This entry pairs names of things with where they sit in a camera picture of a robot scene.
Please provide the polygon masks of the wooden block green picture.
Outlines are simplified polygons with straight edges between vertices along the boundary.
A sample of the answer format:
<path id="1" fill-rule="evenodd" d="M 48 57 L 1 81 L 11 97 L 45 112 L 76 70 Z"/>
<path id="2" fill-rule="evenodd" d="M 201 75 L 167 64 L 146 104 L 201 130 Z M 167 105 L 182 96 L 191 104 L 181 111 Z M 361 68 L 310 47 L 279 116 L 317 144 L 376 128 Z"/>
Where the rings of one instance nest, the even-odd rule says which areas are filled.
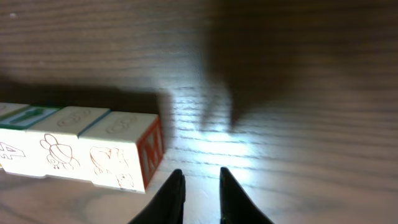
<path id="1" fill-rule="evenodd" d="M 145 193 L 163 155 L 159 115 L 113 111 L 79 136 L 93 184 Z"/>

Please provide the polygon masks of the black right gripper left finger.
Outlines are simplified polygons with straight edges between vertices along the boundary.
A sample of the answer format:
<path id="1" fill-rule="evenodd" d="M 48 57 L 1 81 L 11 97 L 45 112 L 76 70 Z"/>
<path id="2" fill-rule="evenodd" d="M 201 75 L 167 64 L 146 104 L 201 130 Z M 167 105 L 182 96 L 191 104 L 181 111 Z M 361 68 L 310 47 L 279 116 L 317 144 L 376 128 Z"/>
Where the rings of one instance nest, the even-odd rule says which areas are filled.
<path id="1" fill-rule="evenodd" d="M 185 176 L 175 169 L 147 206 L 128 224 L 182 224 Z"/>

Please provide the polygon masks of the wooden block green edge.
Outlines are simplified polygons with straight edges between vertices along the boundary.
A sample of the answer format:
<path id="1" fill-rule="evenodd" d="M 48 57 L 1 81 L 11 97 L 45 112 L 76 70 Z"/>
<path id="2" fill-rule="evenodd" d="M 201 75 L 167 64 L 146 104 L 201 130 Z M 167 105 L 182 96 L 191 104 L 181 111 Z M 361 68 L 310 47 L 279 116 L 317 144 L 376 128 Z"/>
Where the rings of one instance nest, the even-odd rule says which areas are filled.
<path id="1" fill-rule="evenodd" d="M 42 124 L 60 107 L 28 106 L 1 120 L 1 165 L 8 174 L 43 178 L 46 150 Z"/>

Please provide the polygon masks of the wooden block with dots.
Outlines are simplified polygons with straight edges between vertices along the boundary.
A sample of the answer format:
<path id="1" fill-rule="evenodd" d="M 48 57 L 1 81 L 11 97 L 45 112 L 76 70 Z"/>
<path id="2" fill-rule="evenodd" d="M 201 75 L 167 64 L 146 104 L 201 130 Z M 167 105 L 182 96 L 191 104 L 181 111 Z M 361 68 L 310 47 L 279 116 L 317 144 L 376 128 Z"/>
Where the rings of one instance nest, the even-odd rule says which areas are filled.
<path id="1" fill-rule="evenodd" d="M 26 109 L 29 107 L 29 104 L 20 104 L 20 103 L 1 103 L 0 104 L 0 118 L 5 119 L 8 116 L 16 113 L 20 110 Z"/>

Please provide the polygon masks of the wooden block letter Y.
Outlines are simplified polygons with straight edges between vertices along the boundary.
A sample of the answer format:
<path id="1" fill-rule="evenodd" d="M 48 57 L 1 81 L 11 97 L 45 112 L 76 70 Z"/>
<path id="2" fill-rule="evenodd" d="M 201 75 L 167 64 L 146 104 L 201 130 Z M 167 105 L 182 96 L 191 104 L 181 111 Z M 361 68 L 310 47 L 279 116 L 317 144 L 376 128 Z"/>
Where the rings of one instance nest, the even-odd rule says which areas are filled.
<path id="1" fill-rule="evenodd" d="M 88 180 L 88 153 L 79 135 L 110 113 L 108 108 L 67 106 L 27 130 L 39 174 Z"/>

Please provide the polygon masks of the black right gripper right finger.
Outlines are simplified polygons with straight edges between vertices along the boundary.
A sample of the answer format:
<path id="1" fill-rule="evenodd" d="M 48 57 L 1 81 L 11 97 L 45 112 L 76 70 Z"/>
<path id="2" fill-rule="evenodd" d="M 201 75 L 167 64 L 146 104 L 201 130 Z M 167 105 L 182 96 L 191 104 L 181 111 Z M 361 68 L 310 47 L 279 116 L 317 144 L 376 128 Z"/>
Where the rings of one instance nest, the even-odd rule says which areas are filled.
<path id="1" fill-rule="evenodd" d="M 220 169 L 221 224 L 273 224 L 252 202 L 227 167 Z"/>

